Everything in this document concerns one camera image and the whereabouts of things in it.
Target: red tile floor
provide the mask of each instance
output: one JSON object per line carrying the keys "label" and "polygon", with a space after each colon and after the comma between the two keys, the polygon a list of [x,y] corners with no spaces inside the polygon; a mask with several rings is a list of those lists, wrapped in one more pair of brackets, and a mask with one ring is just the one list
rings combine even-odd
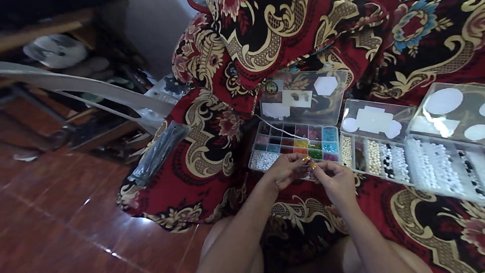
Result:
{"label": "red tile floor", "polygon": [[[45,135],[61,126],[21,99],[5,111]],[[26,145],[1,129],[0,139]],[[172,234],[124,214],[115,197],[127,172],[67,148],[30,163],[0,151],[0,272],[195,272],[211,226]]]}

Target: blue bead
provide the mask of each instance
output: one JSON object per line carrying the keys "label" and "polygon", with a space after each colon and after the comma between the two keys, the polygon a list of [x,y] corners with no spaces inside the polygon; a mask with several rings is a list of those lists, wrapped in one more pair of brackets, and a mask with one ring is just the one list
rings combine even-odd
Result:
{"label": "blue bead", "polygon": [[323,141],[337,141],[337,131],[335,129],[323,129]]}
{"label": "blue bead", "polygon": [[268,152],[279,153],[279,145],[268,145]]}
{"label": "blue bead", "polygon": [[337,145],[336,144],[324,144],[323,145],[323,150],[327,152],[332,152],[336,153],[337,151]]}

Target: knee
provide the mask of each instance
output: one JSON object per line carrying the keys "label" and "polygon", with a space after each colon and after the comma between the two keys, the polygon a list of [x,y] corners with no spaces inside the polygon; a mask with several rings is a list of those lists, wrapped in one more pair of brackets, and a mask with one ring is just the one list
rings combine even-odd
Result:
{"label": "knee", "polygon": [[226,228],[226,226],[232,221],[233,218],[234,216],[229,216],[229,217],[220,219],[212,226],[212,228],[209,231],[209,234],[207,234],[207,237],[204,241],[204,245],[202,246],[202,251],[200,252],[201,260],[204,257],[204,255],[207,253],[209,248],[214,244],[217,237],[219,237],[219,235]]}

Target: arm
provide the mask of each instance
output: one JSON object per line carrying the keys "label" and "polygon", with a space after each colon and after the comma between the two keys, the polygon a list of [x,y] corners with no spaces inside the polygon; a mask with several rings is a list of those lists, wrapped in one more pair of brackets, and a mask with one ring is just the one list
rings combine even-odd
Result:
{"label": "arm", "polygon": [[281,155],[256,184],[234,219],[202,259],[197,272],[245,272],[259,247],[264,226],[280,190],[307,175],[303,154]]}
{"label": "arm", "polygon": [[367,272],[414,273],[360,210],[355,194],[354,173],[332,161],[310,162],[312,176],[325,187],[330,201],[342,215],[350,237]]}

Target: plastic storage box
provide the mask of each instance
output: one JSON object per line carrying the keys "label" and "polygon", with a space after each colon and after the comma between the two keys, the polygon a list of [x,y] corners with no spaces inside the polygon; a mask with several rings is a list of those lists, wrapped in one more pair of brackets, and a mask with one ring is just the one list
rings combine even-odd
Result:
{"label": "plastic storage box", "polygon": [[281,154],[300,152],[316,161],[340,161],[340,107],[346,71],[278,72],[266,81],[260,99],[261,117],[249,168],[267,171]]}
{"label": "plastic storage box", "polygon": [[485,87],[433,83],[407,129],[419,189],[485,205]]}
{"label": "plastic storage box", "polygon": [[341,162],[354,171],[411,185],[404,154],[414,108],[347,99],[340,126]]}

